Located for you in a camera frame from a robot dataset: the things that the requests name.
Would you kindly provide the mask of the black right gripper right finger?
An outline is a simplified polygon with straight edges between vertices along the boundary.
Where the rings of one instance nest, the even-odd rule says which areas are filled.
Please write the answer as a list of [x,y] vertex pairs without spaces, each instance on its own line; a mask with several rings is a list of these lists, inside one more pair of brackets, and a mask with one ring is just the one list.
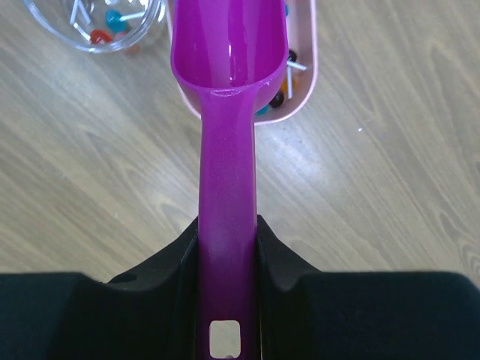
[[263,219],[256,254],[265,359],[479,357],[479,288],[462,274],[320,271]]

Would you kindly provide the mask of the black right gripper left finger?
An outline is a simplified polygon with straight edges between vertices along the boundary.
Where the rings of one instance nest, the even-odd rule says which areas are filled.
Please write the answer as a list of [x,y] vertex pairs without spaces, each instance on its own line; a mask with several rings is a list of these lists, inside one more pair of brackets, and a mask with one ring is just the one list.
[[197,224],[102,283],[78,272],[1,276],[3,359],[193,359]]

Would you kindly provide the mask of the pink tray of lollipops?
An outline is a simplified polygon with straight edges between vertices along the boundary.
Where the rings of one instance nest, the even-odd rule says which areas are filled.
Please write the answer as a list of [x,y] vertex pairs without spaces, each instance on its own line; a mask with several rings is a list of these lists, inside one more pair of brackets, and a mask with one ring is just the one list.
[[169,1],[171,65],[181,94],[198,116],[209,92],[273,93],[256,98],[256,124],[295,115],[318,74],[314,1]]

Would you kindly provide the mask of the magenta plastic scoop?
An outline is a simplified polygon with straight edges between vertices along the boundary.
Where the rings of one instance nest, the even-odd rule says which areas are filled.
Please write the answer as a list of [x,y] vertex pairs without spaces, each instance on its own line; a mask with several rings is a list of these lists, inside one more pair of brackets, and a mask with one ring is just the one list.
[[282,1],[177,1],[171,67],[199,102],[199,309],[196,354],[211,325],[236,321],[240,359],[259,359],[254,115],[277,94],[288,56]]

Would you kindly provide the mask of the clear plastic jar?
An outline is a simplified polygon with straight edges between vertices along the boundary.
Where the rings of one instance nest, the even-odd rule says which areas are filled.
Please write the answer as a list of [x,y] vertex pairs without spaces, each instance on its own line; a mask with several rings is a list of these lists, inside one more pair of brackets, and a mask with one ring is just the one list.
[[135,53],[161,37],[167,1],[24,1],[51,35],[91,54]]

